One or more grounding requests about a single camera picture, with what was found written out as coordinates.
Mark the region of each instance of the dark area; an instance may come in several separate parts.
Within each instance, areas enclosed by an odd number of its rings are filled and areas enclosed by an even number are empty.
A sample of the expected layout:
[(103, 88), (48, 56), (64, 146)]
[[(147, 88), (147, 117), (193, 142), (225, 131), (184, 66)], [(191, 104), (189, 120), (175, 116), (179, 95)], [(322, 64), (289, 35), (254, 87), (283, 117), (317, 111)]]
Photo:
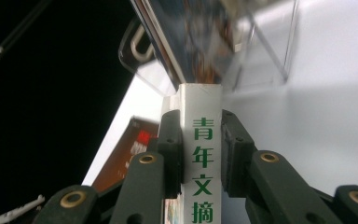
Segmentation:
[[(37, 0), (0, 0), (0, 43)], [(81, 184), (130, 85), (129, 1), (53, 1), (0, 60), (0, 215)]]

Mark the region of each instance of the white surface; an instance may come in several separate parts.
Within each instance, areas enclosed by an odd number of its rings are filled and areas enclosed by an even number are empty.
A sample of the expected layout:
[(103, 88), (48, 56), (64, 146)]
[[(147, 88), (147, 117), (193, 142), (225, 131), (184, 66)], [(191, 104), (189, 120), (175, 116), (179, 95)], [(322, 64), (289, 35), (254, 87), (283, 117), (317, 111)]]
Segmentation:
[[(223, 108), (258, 149), (283, 154), (311, 186), (333, 195), (358, 185), (358, 1), (300, 1), (293, 53), (286, 85), (228, 94)], [(222, 223), (248, 223), (244, 200), (223, 202)]]
[(134, 76), (83, 180), (83, 185), (92, 185), (132, 117), (160, 121), (163, 97), (174, 92), (174, 88), (163, 68), (155, 62), (141, 68), (139, 73)]

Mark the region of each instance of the black background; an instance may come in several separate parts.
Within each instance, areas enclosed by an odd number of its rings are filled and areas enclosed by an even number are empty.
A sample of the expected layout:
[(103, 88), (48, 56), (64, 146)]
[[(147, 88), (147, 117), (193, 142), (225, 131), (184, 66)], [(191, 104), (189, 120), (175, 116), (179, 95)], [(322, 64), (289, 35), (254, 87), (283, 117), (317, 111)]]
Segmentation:
[[(0, 43), (37, 4), (0, 0)], [(0, 61), (0, 215), (81, 184), (130, 85), (129, 1), (57, 0)]]

